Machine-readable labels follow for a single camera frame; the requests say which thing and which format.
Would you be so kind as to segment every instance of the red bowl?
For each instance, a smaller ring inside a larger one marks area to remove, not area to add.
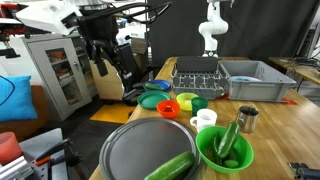
[[[180,105],[174,100],[163,100],[157,104],[157,110],[164,118],[174,118],[179,110]]]

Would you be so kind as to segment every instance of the white cup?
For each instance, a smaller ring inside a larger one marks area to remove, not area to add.
[[[217,113],[211,109],[200,109],[197,116],[190,119],[191,126],[197,128],[200,132],[202,129],[216,125]]]

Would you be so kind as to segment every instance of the metal dish rack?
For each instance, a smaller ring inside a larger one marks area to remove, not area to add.
[[[218,59],[179,57],[171,74],[176,94],[190,92],[206,99],[215,99],[228,92],[229,82],[217,70]]]

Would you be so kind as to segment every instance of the gray plate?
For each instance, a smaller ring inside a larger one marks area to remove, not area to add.
[[[202,160],[193,132],[172,120],[143,118],[122,125],[107,138],[99,164],[105,179],[142,180],[185,151],[193,152],[196,161],[180,179],[195,179]]]

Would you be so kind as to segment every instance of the metal cup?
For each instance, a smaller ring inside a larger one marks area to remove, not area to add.
[[[238,111],[236,122],[243,133],[252,133],[256,127],[259,111],[253,106],[241,106]]]

